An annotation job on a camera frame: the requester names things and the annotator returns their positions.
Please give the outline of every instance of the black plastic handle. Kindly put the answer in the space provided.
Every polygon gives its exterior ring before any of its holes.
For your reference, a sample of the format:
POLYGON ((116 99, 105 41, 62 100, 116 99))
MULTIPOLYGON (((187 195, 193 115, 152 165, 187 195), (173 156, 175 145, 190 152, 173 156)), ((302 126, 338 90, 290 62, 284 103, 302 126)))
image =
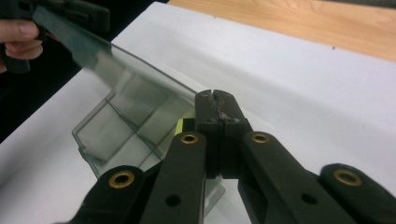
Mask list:
POLYGON ((28 60, 14 59, 6 55, 6 46, 1 44, 1 56, 6 63, 6 68, 9 73, 23 74, 30 71, 30 64, 28 60))
POLYGON ((331 164, 318 181, 358 223, 396 223, 396 198, 362 171, 331 164))

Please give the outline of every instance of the human hand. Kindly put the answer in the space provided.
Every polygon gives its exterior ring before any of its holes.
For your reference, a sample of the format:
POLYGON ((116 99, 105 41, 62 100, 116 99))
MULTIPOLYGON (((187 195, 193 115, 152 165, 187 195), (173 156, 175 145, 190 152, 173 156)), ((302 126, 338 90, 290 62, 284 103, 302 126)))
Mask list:
MULTIPOLYGON (((32 21, 0 20, 0 44, 6 45, 6 55, 15 59, 34 59, 42 52, 41 41, 36 40, 38 28, 32 21)), ((7 71, 0 56, 0 73, 7 71)))

